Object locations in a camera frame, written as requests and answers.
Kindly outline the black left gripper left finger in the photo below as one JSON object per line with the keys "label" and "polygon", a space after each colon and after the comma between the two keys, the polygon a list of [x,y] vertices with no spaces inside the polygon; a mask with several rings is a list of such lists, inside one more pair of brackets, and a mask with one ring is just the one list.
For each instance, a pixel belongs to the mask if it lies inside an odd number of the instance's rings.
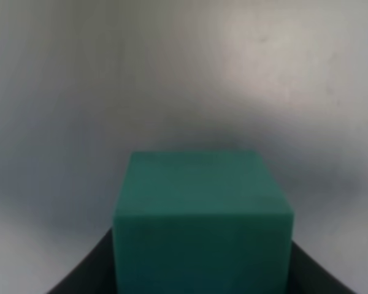
{"label": "black left gripper left finger", "polygon": [[117,293],[112,231],[50,293]]}

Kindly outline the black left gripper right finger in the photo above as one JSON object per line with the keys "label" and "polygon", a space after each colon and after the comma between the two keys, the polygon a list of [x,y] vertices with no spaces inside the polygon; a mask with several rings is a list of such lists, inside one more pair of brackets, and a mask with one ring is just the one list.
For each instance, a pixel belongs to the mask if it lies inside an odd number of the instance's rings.
{"label": "black left gripper right finger", "polygon": [[288,293],[354,294],[354,291],[326,271],[293,242],[289,263]]}

